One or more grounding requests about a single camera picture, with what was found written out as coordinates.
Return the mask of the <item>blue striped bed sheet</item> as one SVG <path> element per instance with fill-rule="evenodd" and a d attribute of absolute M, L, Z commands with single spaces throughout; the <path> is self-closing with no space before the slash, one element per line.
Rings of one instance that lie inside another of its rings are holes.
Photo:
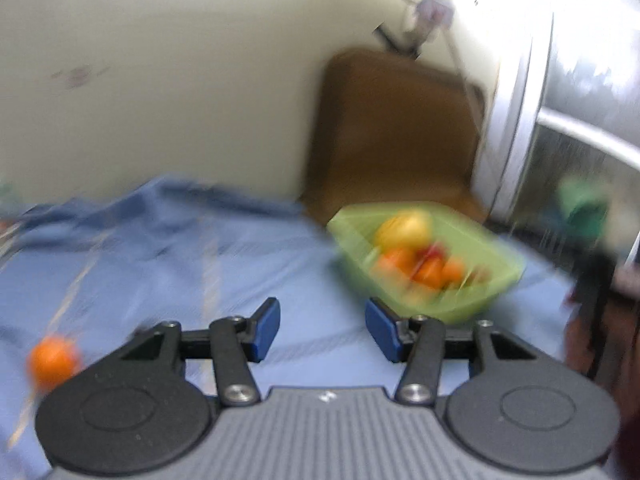
<path fill-rule="evenodd" d="M 141 325 L 188 330 L 249 314 L 269 296 L 282 325 L 255 367 L 267 415 L 232 419 L 187 479 L 490 479 L 435 430 L 401 412 L 390 437 L 371 404 L 400 375 L 364 327 L 363 300 L 332 240 L 299 206 L 160 178 L 108 204 L 14 208 L 20 227 L 1 261 L 1 435 L 30 422 L 29 350 L 47 330 L 92 363 Z M 269 429 L 267 418 L 277 423 Z"/>

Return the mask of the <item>white wall plug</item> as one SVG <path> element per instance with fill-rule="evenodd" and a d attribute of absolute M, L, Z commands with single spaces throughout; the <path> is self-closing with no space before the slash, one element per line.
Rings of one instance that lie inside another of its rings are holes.
<path fill-rule="evenodd" d="M 451 0 L 411 0 L 409 6 L 406 33 L 416 41 L 433 40 L 454 21 Z"/>

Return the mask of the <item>green blurred object at window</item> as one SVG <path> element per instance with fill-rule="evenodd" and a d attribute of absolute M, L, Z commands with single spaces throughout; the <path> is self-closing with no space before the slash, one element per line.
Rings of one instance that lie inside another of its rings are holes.
<path fill-rule="evenodd" d="M 597 240 L 603 233 L 610 199 L 598 182 L 576 176 L 564 177 L 555 191 L 566 228 L 585 240 Z"/>

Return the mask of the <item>green plastic fruit basket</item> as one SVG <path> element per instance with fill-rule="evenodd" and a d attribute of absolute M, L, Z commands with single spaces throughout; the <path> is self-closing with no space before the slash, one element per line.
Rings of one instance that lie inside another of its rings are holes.
<path fill-rule="evenodd" d="M 326 228 L 346 282 L 405 318 L 464 322 L 524 273 L 522 258 L 488 229 L 435 203 L 347 206 Z"/>

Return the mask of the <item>red fruit in basket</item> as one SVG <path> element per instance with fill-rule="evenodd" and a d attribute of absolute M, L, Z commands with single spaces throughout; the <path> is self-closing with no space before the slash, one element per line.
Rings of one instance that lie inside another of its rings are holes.
<path fill-rule="evenodd" d="M 418 272 L 422 272 L 424 269 L 440 271 L 446 260 L 445 247 L 442 244 L 434 243 L 416 251 L 416 270 Z"/>

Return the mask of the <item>brown seat cushion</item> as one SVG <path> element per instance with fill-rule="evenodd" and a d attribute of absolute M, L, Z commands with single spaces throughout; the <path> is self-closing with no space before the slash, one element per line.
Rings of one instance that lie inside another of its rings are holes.
<path fill-rule="evenodd" d="M 468 96 L 450 73 L 365 48 L 326 63 L 302 191 L 321 224 L 341 208 L 435 202 L 484 221 L 471 191 L 480 140 Z"/>

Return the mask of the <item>orange fruit left in basket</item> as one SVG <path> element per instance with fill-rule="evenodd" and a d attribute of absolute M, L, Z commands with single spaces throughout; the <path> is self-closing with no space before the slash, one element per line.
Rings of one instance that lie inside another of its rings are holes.
<path fill-rule="evenodd" d="M 375 270 L 407 280 L 412 277 L 418 259 L 416 253 L 407 248 L 392 248 L 382 252 L 375 263 Z"/>

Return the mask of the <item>orange fruit in basket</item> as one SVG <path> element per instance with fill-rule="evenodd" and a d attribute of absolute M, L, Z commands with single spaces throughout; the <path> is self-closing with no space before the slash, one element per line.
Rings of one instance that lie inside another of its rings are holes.
<path fill-rule="evenodd" d="M 451 257 L 446 260 L 442 270 L 436 271 L 424 269 L 422 272 L 414 272 L 412 280 L 430 289 L 442 290 L 447 287 L 459 287 L 466 275 L 465 263 Z"/>
<path fill-rule="evenodd" d="M 375 263 L 375 270 L 407 280 L 412 277 L 418 259 L 416 253 L 407 248 L 392 248 L 382 252 Z"/>

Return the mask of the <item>yellow fruit in basket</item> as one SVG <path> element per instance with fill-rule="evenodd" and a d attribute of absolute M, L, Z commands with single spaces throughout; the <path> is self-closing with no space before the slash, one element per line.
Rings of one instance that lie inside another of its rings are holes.
<path fill-rule="evenodd" d="M 381 250 L 419 249 L 431 244 L 432 216 L 422 210 L 402 210 L 386 219 L 376 230 L 374 244 Z"/>

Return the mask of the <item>orange tangerine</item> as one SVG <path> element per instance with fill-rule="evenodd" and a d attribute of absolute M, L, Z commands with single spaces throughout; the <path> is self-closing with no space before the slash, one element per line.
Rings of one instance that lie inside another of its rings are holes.
<path fill-rule="evenodd" d="M 49 335 L 29 352 L 27 368 L 35 389 L 49 392 L 80 371 L 81 356 L 70 338 Z"/>

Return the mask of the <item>window frame with patterned glass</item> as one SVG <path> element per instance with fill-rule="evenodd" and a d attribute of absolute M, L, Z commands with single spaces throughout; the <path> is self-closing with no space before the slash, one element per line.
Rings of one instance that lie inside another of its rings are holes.
<path fill-rule="evenodd" d="M 541 249 L 639 251 L 639 0 L 499 0 L 504 51 L 475 173 L 492 221 Z M 610 199 L 597 240 L 573 235 L 555 191 L 576 176 Z"/>

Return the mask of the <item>orange fruit front in basket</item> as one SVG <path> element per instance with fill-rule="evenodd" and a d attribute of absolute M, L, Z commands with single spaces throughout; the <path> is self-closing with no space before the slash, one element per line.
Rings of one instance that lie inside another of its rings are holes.
<path fill-rule="evenodd" d="M 459 287 L 466 275 L 465 263 L 451 257 L 446 260 L 442 270 L 436 271 L 424 269 L 422 272 L 414 272 L 412 280 L 430 289 L 442 290 L 447 287 Z"/>

